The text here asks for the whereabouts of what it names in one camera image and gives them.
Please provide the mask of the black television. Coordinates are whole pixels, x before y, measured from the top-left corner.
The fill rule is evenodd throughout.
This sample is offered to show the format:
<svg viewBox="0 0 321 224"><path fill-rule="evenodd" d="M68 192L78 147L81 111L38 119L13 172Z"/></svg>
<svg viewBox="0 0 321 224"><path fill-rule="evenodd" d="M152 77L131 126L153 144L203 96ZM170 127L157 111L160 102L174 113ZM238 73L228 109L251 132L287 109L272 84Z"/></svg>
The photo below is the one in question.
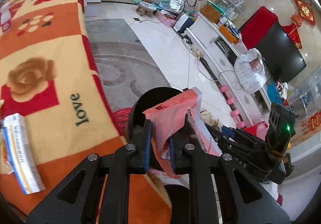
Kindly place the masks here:
<svg viewBox="0 0 321 224"><path fill-rule="evenodd" d="M299 50L278 22L274 22L255 48L274 81L288 83L306 67Z"/></svg>

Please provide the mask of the baby doll in wrap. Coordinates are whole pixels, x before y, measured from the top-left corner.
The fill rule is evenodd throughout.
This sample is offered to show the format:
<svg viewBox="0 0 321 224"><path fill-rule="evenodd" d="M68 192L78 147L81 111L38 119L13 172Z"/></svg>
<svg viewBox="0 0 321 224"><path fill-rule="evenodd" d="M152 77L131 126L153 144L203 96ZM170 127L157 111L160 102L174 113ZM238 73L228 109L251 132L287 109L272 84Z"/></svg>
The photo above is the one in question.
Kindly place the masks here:
<svg viewBox="0 0 321 224"><path fill-rule="evenodd" d="M240 84L249 94L254 94L267 82L262 56L256 48L241 54L235 61L234 70Z"/></svg>

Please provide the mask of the silver foil bag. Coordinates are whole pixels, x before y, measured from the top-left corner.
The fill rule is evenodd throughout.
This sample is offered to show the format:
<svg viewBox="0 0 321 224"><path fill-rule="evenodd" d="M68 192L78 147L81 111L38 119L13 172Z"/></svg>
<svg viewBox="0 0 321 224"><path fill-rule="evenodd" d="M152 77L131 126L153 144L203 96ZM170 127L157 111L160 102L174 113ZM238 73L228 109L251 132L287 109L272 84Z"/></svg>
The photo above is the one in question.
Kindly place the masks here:
<svg viewBox="0 0 321 224"><path fill-rule="evenodd" d="M160 0L159 6L174 14L179 14L182 12L186 0Z"/></svg>

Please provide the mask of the black trash bin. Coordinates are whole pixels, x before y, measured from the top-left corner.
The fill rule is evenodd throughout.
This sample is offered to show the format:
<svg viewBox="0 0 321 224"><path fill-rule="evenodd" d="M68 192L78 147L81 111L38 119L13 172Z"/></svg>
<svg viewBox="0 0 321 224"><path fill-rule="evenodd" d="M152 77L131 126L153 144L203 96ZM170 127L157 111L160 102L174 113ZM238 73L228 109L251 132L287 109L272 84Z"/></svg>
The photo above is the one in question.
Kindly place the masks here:
<svg viewBox="0 0 321 224"><path fill-rule="evenodd" d="M148 174L160 181L172 205L171 223L189 223L189 184L184 175L175 175L170 162L168 139L185 124L187 110L181 104L169 106L183 92L170 87L157 87L144 93L133 106L126 126L126 140L143 127L146 120L152 123L151 154Z"/></svg>

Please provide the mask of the small wooden stool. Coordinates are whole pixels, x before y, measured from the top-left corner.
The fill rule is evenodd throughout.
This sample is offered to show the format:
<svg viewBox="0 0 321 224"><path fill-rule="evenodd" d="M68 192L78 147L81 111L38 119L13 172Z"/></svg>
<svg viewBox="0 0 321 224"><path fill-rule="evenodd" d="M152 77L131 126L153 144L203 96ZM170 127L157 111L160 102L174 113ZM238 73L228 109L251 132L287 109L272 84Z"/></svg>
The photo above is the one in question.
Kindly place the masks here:
<svg viewBox="0 0 321 224"><path fill-rule="evenodd" d="M139 12L141 16L147 15L148 17L152 17L156 10L157 8L154 4L141 1L138 3L135 11Z"/></svg>

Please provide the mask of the grey oval rug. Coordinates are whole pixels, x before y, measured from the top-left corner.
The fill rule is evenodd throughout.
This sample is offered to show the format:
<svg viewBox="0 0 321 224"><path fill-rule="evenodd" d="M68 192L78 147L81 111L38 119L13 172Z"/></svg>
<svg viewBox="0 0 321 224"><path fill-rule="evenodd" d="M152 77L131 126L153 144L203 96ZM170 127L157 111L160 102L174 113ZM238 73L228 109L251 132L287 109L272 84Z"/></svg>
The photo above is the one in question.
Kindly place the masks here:
<svg viewBox="0 0 321 224"><path fill-rule="evenodd" d="M151 89L170 87L125 20L89 20L85 27L103 92L113 112L133 107Z"/></svg>

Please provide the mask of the white tv cabinet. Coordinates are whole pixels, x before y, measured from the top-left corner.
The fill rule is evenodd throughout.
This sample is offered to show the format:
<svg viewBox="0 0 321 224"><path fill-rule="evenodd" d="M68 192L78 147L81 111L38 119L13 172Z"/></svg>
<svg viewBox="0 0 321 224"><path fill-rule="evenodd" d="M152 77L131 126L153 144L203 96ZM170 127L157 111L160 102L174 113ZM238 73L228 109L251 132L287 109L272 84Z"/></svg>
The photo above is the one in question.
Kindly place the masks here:
<svg viewBox="0 0 321 224"><path fill-rule="evenodd" d="M186 35L192 41L192 49L202 58L201 63L211 81L225 98L234 100L230 108L239 111L238 116L245 125L267 122L271 107L267 87L253 94L243 88L234 69L235 60L241 53L224 37L218 26L200 14L194 24L186 29Z"/></svg>

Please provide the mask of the red chinese knot decoration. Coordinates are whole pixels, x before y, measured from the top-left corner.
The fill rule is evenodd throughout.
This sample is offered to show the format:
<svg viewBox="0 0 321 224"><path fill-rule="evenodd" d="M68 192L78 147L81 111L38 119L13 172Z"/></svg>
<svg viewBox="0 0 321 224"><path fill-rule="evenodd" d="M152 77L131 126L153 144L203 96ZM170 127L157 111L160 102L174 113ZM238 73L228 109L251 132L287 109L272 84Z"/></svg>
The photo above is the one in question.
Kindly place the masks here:
<svg viewBox="0 0 321 224"><path fill-rule="evenodd" d="M311 26L316 25L316 19L314 17L314 12L311 4L307 3L305 0L293 0L297 6L298 12L291 16L292 23L289 25L282 26L285 33L290 37L292 42L295 44L296 48L301 50L302 43L300 40L298 29L306 21Z"/></svg>

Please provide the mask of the white blue medicine box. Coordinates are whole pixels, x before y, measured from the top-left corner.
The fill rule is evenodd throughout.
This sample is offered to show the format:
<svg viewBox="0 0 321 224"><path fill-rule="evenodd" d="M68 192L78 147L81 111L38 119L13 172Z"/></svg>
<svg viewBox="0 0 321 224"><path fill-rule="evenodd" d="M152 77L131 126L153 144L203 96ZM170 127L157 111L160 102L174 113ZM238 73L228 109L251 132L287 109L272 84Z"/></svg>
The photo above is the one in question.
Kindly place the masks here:
<svg viewBox="0 0 321 224"><path fill-rule="evenodd" d="M45 190L29 146L24 117L18 113L3 120L9 162L22 192L26 195Z"/></svg>

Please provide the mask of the red cloth on television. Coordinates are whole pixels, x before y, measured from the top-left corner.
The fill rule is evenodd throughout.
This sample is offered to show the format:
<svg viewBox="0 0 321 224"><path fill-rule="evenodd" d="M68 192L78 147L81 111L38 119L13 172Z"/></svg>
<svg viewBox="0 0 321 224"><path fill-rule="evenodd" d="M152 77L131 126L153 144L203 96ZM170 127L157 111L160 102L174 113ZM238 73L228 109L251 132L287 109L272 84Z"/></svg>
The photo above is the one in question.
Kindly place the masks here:
<svg viewBox="0 0 321 224"><path fill-rule="evenodd" d="M254 48L277 21L278 17L276 14L269 11L266 7L261 6L241 28L239 28L245 47L248 50Z"/></svg>

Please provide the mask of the pink dumbbell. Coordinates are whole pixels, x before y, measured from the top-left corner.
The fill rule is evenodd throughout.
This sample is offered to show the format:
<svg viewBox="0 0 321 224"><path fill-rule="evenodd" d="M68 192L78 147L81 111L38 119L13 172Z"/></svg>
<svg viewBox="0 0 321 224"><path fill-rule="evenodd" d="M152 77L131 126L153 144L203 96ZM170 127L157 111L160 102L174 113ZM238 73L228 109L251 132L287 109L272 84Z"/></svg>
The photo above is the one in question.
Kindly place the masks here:
<svg viewBox="0 0 321 224"><path fill-rule="evenodd" d="M243 129L245 128L245 122L242 119L242 116L239 113L239 110L235 107L235 98L230 96L228 93L228 86L227 85L223 85L220 88L220 92L223 94L226 103L230 106L231 108L231 116L233 117L233 119L236 121L236 125L237 128L239 129Z"/></svg>

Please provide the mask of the white pink pill bottle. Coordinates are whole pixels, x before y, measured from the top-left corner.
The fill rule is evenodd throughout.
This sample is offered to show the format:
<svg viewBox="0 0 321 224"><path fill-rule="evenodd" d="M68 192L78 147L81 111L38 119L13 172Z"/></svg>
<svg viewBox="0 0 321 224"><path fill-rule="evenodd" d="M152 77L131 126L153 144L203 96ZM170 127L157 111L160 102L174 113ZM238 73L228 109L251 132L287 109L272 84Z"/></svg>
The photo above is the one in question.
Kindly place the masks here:
<svg viewBox="0 0 321 224"><path fill-rule="evenodd" d="M7 32L11 27L11 13L9 11L9 3L5 3L1 7L1 29L2 32Z"/></svg>

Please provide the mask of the orange red floral blanket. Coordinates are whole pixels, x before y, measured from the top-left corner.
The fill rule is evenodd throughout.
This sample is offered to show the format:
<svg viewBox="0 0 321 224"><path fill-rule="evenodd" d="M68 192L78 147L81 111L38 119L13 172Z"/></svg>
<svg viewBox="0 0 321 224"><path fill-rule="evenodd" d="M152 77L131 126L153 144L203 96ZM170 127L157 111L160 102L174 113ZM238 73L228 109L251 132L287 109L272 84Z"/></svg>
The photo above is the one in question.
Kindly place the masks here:
<svg viewBox="0 0 321 224"><path fill-rule="evenodd" d="M1 32L1 117L24 117L43 191L23 190L1 143L1 193L28 214L89 154L125 144L103 92L83 0L7 0Z"/></svg>

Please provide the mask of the pink snack wrapper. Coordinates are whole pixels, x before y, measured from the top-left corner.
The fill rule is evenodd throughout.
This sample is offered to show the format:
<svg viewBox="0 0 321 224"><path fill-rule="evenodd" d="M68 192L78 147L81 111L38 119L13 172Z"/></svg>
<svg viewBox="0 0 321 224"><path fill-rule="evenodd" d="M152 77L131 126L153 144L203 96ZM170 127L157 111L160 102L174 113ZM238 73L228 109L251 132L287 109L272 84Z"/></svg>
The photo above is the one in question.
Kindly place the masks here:
<svg viewBox="0 0 321 224"><path fill-rule="evenodd" d="M152 147L156 159L170 178L175 178L167 140L178 132L188 117L201 148L214 156L222 155L214 138L201 119L202 92L193 87L143 112L152 122Z"/></svg>

